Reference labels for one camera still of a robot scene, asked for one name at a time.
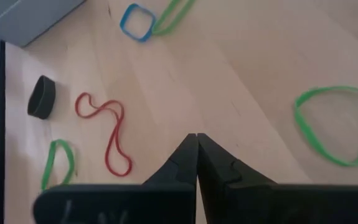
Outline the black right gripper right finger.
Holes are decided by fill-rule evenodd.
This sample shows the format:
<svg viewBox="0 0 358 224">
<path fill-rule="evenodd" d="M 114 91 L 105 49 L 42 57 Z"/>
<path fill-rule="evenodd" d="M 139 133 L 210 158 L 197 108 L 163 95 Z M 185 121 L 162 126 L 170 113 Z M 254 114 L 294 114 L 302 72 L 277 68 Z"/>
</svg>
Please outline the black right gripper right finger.
<svg viewBox="0 0 358 224">
<path fill-rule="evenodd" d="M 200 133 L 208 224 L 358 224 L 358 185 L 279 184 Z"/>
</svg>

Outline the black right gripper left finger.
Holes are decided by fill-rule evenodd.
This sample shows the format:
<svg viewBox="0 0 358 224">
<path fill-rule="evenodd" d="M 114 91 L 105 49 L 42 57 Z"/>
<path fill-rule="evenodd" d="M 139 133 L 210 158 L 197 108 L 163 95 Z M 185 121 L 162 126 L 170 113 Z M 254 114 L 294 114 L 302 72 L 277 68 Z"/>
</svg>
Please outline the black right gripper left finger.
<svg viewBox="0 0 358 224">
<path fill-rule="evenodd" d="M 142 184 L 70 184 L 41 193 L 36 224 L 194 224 L 197 136 L 188 134 Z"/>
</svg>

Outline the long red rubber band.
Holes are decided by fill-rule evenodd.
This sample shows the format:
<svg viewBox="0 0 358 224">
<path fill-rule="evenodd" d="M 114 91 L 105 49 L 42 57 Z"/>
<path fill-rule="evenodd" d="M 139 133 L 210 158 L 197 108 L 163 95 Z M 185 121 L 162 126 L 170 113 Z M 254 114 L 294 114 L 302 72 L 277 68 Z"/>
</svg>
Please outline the long red rubber band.
<svg viewBox="0 0 358 224">
<path fill-rule="evenodd" d="M 80 111 L 80 103 L 84 98 L 88 98 L 88 104 L 93 108 L 93 111 L 88 114 L 83 114 Z M 108 144 L 106 146 L 105 155 L 104 155 L 104 163 L 106 165 L 106 168 L 108 171 L 117 177 L 126 177 L 129 175 L 133 169 L 133 160 L 132 158 L 127 155 L 120 146 L 120 128 L 125 118 L 125 107 L 123 106 L 123 103 L 118 100 L 108 100 L 101 104 L 100 106 L 96 106 L 92 102 L 92 95 L 88 92 L 83 92 L 77 96 L 77 99 L 75 100 L 75 112 L 77 116 L 83 119 L 90 119 L 97 114 L 99 114 L 102 111 L 110 111 L 112 115 L 115 116 L 116 119 L 116 125 L 113 128 L 110 137 L 108 139 Z M 123 157 L 127 162 L 127 170 L 123 173 L 119 173 L 115 171 L 110 163 L 110 152 L 113 143 L 115 143 L 116 150 L 118 154 Z"/>
</svg>

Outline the green rubber band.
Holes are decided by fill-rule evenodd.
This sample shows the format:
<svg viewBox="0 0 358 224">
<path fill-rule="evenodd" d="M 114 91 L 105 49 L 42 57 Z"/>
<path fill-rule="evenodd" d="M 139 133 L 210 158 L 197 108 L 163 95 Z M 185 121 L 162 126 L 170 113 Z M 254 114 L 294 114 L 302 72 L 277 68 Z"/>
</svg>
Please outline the green rubber band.
<svg viewBox="0 0 358 224">
<path fill-rule="evenodd" d="M 358 91 L 357 87 L 353 86 L 326 86 L 321 88 L 312 88 L 308 91 L 302 93 L 299 97 L 297 97 L 294 101 L 293 107 L 293 115 L 296 124 L 299 127 L 299 130 L 303 134 L 305 140 L 311 145 L 311 147 L 322 157 L 327 159 L 328 161 L 337 164 L 339 166 L 345 167 L 356 167 L 358 166 L 358 156 L 353 161 L 345 161 L 342 160 L 333 154 L 331 154 L 322 142 L 319 141 L 317 136 L 315 135 L 311 126 L 306 122 L 305 118 L 301 114 L 300 107 L 303 103 L 310 100 L 313 96 L 318 94 L 322 94 L 327 91 L 334 91 L 334 90 L 345 90 L 345 91 Z"/>
<path fill-rule="evenodd" d="M 153 25 L 152 35 L 170 34 L 187 15 L 195 0 L 171 0 Z"/>
<path fill-rule="evenodd" d="M 50 175 L 52 173 L 52 169 L 54 166 L 55 155 L 57 152 L 57 148 L 59 146 L 61 146 L 63 148 L 63 150 L 65 151 L 65 154 L 67 156 L 67 161 L 68 161 L 68 171 L 62 181 L 62 184 L 68 184 L 71 181 L 72 176 L 75 172 L 75 158 L 74 158 L 72 148 L 70 147 L 68 142 L 63 139 L 56 139 L 56 140 L 52 141 L 49 146 L 48 158 L 47 158 L 44 173 L 43 173 L 42 179 L 41 179 L 41 185 L 40 185 L 41 190 L 46 190 L 48 187 Z"/>
</svg>

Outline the wide black rubber band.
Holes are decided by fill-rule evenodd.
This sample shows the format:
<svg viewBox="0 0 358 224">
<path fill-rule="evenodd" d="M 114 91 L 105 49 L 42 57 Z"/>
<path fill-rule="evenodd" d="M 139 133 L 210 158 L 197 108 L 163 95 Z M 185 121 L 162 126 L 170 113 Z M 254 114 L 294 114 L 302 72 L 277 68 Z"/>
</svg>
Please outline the wide black rubber band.
<svg viewBox="0 0 358 224">
<path fill-rule="evenodd" d="M 47 119 L 54 107 L 55 82 L 45 75 L 37 80 L 27 104 L 27 114 L 39 119 Z"/>
</svg>

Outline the blue rubber band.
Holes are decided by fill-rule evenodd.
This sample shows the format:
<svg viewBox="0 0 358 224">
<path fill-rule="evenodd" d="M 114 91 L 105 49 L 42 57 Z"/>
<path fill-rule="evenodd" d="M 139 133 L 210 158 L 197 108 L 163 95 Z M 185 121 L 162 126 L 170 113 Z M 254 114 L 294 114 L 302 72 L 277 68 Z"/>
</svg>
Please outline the blue rubber band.
<svg viewBox="0 0 358 224">
<path fill-rule="evenodd" d="M 147 14 L 151 17 L 151 25 L 150 25 L 149 29 L 147 30 L 147 32 L 142 37 L 136 37 L 135 35 L 130 33 L 125 28 L 125 24 L 126 24 L 127 20 L 129 19 L 131 13 L 136 9 L 143 11 L 145 14 Z M 130 37 L 131 39 L 133 39 L 137 42 L 145 42 L 151 37 L 152 28 L 153 28 L 153 25 L 155 24 L 155 22 L 156 22 L 156 16 L 150 10 L 146 9 L 143 6 L 140 6 L 139 4 L 132 3 L 128 6 L 128 8 L 126 9 L 125 13 L 123 14 L 123 16 L 120 20 L 120 28 L 121 28 L 122 32 L 125 35 L 127 35 L 128 37 Z"/>
</svg>

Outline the grey plastic bin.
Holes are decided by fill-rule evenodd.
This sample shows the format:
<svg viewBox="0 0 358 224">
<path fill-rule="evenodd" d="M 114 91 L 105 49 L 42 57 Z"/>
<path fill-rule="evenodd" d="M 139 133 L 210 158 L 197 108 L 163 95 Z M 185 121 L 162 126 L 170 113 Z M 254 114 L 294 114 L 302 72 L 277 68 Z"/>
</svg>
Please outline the grey plastic bin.
<svg viewBox="0 0 358 224">
<path fill-rule="evenodd" d="M 0 39 L 25 47 L 86 0 L 0 0 Z"/>
</svg>

